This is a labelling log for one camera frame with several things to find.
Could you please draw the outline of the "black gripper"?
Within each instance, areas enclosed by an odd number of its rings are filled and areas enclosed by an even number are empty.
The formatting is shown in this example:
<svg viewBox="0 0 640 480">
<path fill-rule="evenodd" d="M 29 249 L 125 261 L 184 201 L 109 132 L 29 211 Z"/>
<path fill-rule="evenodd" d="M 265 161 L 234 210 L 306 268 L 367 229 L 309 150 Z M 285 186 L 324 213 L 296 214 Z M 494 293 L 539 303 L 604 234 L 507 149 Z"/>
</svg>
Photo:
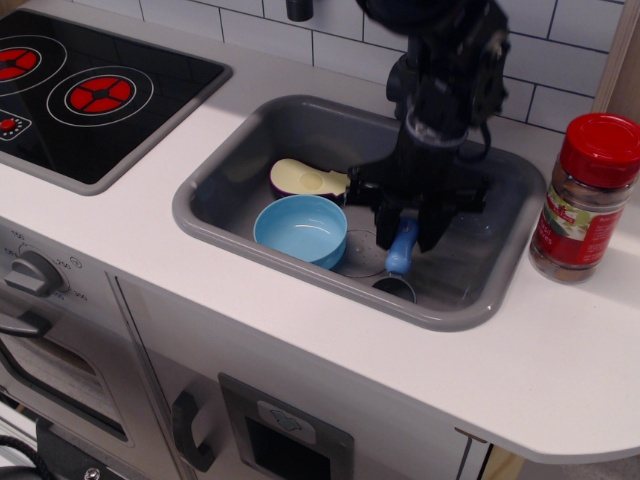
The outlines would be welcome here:
<svg viewBox="0 0 640 480">
<path fill-rule="evenodd" d="M 405 211 L 418 216 L 417 244 L 424 253 L 438 244 L 457 213 L 484 210 L 489 183 L 464 172 L 458 150 L 421 142 L 403 127 L 388 156 L 348 170 L 345 203 L 371 208 L 379 247 L 391 248 Z"/>
</svg>

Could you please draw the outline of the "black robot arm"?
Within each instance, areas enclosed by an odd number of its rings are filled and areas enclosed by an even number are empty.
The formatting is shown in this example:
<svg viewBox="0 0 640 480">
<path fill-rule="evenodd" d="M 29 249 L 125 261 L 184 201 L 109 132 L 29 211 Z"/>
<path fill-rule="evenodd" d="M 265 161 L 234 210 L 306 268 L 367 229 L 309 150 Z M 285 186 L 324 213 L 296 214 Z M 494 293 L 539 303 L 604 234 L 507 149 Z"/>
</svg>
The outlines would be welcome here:
<svg viewBox="0 0 640 480">
<path fill-rule="evenodd" d="M 466 164 L 485 158 L 460 149 L 472 129 L 491 146 L 488 119 L 507 96 L 503 71 L 508 19 L 494 1 L 362 1 L 365 15 L 408 38 L 387 96 L 401 121 L 393 151 L 349 169 L 345 200 L 374 212 L 376 241 L 388 250 L 403 211 L 417 215 L 417 243 L 433 249 L 460 212 L 484 209 L 488 180 Z"/>
</svg>

